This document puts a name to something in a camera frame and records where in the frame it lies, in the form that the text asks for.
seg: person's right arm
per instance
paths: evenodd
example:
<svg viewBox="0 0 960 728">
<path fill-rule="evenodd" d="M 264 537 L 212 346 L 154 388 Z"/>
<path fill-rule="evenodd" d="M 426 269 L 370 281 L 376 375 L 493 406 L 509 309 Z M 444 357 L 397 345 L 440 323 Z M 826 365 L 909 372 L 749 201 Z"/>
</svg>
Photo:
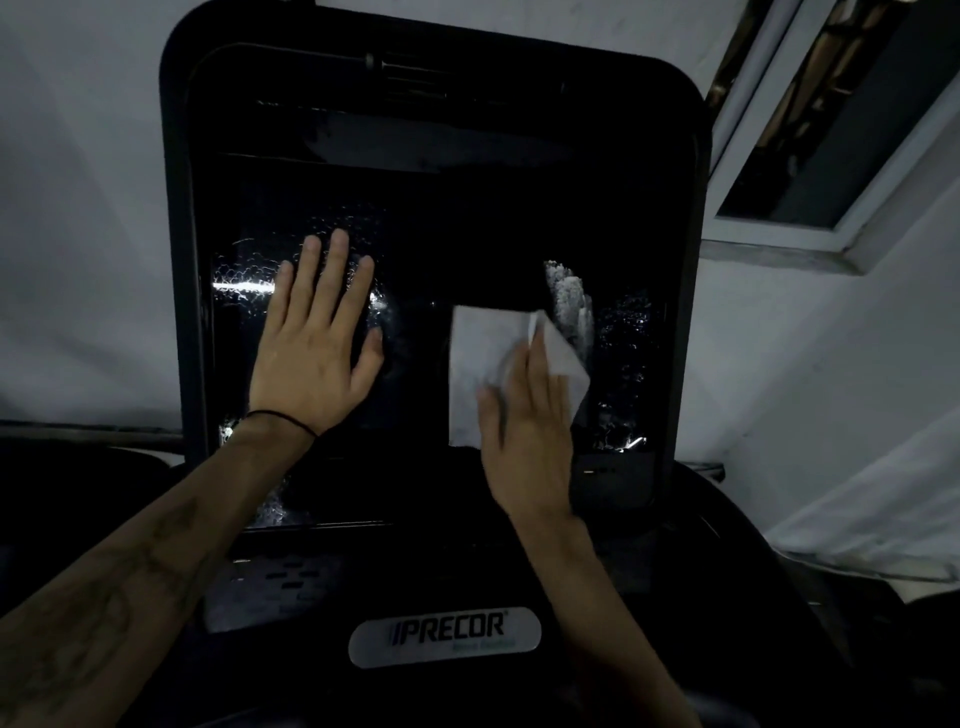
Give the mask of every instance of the person's right arm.
<svg viewBox="0 0 960 728">
<path fill-rule="evenodd" d="M 570 510 L 566 382 L 547 371 L 542 331 L 516 351 L 502 428 L 497 393 L 485 390 L 478 399 L 491 492 L 550 599 L 589 716 L 600 725 L 700 726 Z"/>
</svg>

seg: black hair tie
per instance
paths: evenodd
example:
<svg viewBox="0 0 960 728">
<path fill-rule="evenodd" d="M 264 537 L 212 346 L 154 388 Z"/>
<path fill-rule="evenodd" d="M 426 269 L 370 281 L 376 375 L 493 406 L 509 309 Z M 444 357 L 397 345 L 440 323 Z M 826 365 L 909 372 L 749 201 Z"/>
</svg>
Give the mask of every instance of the black hair tie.
<svg viewBox="0 0 960 728">
<path fill-rule="evenodd" d="M 291 417 L 290 415 L 285 415 L 282 412 L 277 412 L 276 410 L 273 410 L 273 409 L 254 409 L 253 412 L 247 413 L 247 417 L 252 417 L 253 415 L 273 415 L 274 417 L 279 417 L 281 420 L 286 420 L 288 423 L 292 423 L 293 425 L 296 425 L 304 432 L 309 432 L 310 437 L 312 437 L 314 440 L 316 440 L 319 437 L 319 435 L 316 432 L 314 432 L 312 429 L 310 429 L 310 427 L 302 423 L 300 420 L 294 417 Z"/>
</svg>

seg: person's right hand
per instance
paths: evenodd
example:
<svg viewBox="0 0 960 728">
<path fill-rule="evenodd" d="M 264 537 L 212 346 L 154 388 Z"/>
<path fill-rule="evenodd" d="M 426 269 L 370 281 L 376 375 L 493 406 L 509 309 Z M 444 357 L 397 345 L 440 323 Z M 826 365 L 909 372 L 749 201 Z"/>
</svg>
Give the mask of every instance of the person's right hand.
<svg viewBox="0 0 960 728">
<path fill-rule="evenodd" d="M 543 329 L 514 353 L 504 392 L 501 436 L 497 392 L 477 394 L 481 458 L 493 498 L 515 527 L 570 516 L 570 403 L 566 377 L 547 370 Z"/>
</svg>

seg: person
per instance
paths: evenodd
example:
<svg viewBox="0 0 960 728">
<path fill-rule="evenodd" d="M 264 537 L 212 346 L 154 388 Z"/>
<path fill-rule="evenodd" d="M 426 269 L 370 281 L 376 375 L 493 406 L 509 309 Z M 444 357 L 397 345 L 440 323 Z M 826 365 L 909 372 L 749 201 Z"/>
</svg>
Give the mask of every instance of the person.
<svg viewBox="0 0 960 728">
<path fill-rule="evenodd" d="M 359 262 L 341 299 L 347 234 L 331 236 L 315 285 L 321 249 L 308 236 L 297 272 L 284 261 L 276 273 L 250 387 L 254 414 L 181 483 L 0 619 L 0 723 L 115 723 L 258 505 L 315 436 L 370 392 L 382 334 L 369 332 L 352 369 L 350 347 L 373 261 Z M 590 717 L 699 725 L 571 512 L 569 405 L 564 380 L 547 370 L 542 332 L 516 349 L 503 404 L 490 390 L 478 399 L 492 496 L 553 606 Z"/>
</svg>

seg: cleaning wipe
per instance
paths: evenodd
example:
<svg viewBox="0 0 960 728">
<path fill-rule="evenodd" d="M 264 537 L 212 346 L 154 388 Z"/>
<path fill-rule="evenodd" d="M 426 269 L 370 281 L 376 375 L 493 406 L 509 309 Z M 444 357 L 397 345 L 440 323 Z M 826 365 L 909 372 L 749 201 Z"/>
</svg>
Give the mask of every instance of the cleaning wipe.
<svg viewBox="0 0 960 728">
<path fill-rule="evenodd" d="M 459 305 L 453 309 L 450 334 L 449 443 L 452 447 L 480 447 L 476 392 L 483 386 L 503 391 L 516 345 L 524 340 L 532 341 L 538 326 L 543 327 L 550 374 L 567 377 L 571 417 L 576 414 L 587 395 L 590 377 L 546 313 Z"/>
</svg>

